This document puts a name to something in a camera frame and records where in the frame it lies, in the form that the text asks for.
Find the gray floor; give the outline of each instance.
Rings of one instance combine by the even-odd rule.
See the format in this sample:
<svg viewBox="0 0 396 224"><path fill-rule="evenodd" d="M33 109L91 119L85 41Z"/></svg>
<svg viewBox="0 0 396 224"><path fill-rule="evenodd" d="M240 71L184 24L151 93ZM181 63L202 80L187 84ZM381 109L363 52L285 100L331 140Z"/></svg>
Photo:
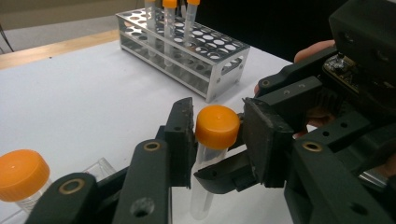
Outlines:
<svg viewBox="0 0 396 224"><path fill-rule="evenodd" d="M17 51L53 44L68 39L93 35L118 28L116 16L101 17L84 21L70 21L51 25L5 31L11 47ZM0 54L10 53L0 36Z"/></svg>

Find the white table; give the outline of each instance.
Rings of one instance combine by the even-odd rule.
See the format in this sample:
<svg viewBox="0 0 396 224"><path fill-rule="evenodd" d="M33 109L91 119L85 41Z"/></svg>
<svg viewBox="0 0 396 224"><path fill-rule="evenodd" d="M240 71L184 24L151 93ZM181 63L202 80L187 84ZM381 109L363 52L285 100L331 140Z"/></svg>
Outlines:
<svg viewBox="0 0 396 224"><path fill-rule="evenodd" d="M257 81L289 64L252 48L241 81L211 104L243 111ZM106 158L129 165L134 147L154 138L173 102L192 97L195 116L207 103L167 75L121 50L118 41L0 71L0 155L38 151L50 178L79 172ZM283 189L256 185L216 195L203 221L189 214L190 191L173 188L174 223L291 223ZM0 220L18 207L0 202Z"/></svg>

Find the test tube with orange cap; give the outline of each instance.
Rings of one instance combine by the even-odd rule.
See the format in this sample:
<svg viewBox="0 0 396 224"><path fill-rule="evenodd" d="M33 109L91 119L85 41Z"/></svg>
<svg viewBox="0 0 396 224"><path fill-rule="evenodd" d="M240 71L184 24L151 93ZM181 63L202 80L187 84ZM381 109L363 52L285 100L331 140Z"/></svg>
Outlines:
<svg viewBox="0 0 396 224"><path fill-rule="evenodd" d="M197 14L200 0L187 0L188 6L186 11L186 20L184 21L184 43L187 45L192 32L195 16Z"/></svg>
<svg viewBox="0 0 396 224"><path fill-rule="evenodd" d="M163 20L164 20L164 27L163 27L163 34L166 39L169 39L171 42L174 38L174 31L175 31L175 8L177 6L177 0L163 0ZM164 43L163 46L164 54L171 58L173 54L173 46ZM166 66L171 66L172 63L169 60L164 60Z"/></svg>
<svg viewBox="0 0 396 224"><path fill-rule="evenodd" d="M20 149L0 157L1 201L30 213L50 184L50 168L37 152Z"/></svg>
<svg viewBox="0 0 396 224"><path fill-rule="evenodd" d="M147 19L147 28L150 31L155 32L156 29L156 7L155 7L155 0L145 0L145 9L146 9L146 19ZM155 48L155 36L148 34L148 44ZM148 55L150 57L155 56L155 52L152 50L148 51Z"/></svg>
<svg viewBox="0 0 396 224"><path fill-rule="evenodd" d="M199 112L195 128L198 151L193 173L225 158L228 147L236 141L239 125L238 116L226 106L210 105ZM191 215L198 220L204 219L209 213L213 193L205 190L194 176L191 190Z"/></svg>

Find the silver test tube rack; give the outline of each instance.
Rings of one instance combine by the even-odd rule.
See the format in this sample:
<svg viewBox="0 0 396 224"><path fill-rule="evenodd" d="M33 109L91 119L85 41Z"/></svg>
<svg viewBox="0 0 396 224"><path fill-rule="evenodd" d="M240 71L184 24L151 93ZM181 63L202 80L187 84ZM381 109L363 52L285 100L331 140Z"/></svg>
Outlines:
<svg viewBox="0 0 396 224"><path fill-rule="evenodd" d="M117 14L120 46L151 64L169 77L203 96L207 103L239 82L250 46L195 23L186 43L184 19L175 17L173 40L163 36L163 10L156 9L156 27L147 27L144 8ZM155 46L148 43L155 37ZM171 57L164 54L164 45L173 46ZM164 60L172 62L166 66Z"/></svg>

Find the orange cap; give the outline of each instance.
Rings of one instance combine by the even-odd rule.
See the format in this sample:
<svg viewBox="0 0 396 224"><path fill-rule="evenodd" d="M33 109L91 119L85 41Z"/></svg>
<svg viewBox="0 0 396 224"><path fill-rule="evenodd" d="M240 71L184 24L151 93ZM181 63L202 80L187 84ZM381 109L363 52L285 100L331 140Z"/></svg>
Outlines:
<svg viewBox="0 0 396 224"><path fill-rule="evenodd" d="M39 191L50 168L37 152L20 149L0 157L0 200L17 202Z"/></svg>
<svg viewBox="0 0 396 224"><path fill-rule="evenodd" d="M163 7L175 8L177 6L176 0L163 0Z"/></svg>
<svg viewBox="0 0 396 224"><path fill-rule="evenodd" d="M200 4L200 0L187 0L188 4L196 5L198 6Z"/></svg>
<svg viewBox="0 0 396 224"><path fill-rule="evenodd" d="M195 137L206 147L226 149L235 143L239 124L238 116L230 108L210 105L198 114Z"/></svg>

